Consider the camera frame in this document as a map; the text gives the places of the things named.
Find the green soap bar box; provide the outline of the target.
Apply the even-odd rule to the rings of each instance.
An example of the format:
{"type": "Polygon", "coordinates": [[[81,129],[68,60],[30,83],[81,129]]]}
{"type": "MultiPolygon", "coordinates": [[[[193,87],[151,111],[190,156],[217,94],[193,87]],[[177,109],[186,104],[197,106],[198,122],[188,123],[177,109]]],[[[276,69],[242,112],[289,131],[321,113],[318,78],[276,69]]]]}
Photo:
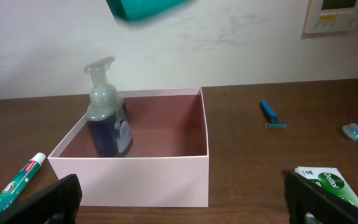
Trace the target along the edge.
{"type": "Polygon", "coordinates": [[[358,197],[337,168],[297,167],[295,173],[358,208],[358,197]]]}

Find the blue mouthwash bottle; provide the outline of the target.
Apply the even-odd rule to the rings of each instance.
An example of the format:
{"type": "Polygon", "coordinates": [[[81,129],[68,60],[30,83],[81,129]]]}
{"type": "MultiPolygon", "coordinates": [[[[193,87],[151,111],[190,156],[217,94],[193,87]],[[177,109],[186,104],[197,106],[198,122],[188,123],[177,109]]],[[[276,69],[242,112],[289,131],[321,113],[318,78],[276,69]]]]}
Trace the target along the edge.
{"type": "Polygon", "coordinates": [[[124,21],[142,21],[189,0],[106,0],[112,14],[124,21]]]}

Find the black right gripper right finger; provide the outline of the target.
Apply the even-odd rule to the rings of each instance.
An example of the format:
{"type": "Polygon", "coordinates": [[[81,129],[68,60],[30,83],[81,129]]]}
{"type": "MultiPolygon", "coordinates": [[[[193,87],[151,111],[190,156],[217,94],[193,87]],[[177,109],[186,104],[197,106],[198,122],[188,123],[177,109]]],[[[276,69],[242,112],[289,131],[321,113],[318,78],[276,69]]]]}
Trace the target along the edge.
{"type": "Polygon", "coordinates": [[[303,223],[305,215],[311,213],[322,223],[358,224],[356,206],[300,174],[287,172],[284,188],[290,223],[303,223]]]}

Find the purple foam soap dispenser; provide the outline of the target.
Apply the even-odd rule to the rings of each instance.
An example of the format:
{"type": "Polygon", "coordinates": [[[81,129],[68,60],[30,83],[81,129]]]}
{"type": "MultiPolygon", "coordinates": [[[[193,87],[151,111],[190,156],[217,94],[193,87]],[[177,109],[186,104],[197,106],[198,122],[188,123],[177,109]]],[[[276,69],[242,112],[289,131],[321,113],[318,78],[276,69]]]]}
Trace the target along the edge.
{"type": "Polygon", "coordinates": [[[108,56],[84,67],[93,82],[86,119],[99,157],[125,157],[133,143],[125,98],[106,75],[113,61],[108,56]]]}

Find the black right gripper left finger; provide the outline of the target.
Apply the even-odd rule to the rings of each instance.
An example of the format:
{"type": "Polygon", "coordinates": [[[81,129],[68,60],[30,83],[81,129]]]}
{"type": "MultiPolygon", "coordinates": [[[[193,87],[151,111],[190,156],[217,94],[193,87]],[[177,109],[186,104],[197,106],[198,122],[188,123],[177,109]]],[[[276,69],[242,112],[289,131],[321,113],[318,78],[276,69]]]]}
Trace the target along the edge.
{"type": "Polygon", "coordinates": [[[82,199],[77,175],[70,174],[0,212],[0,224],[75,224],[82,199]]]}

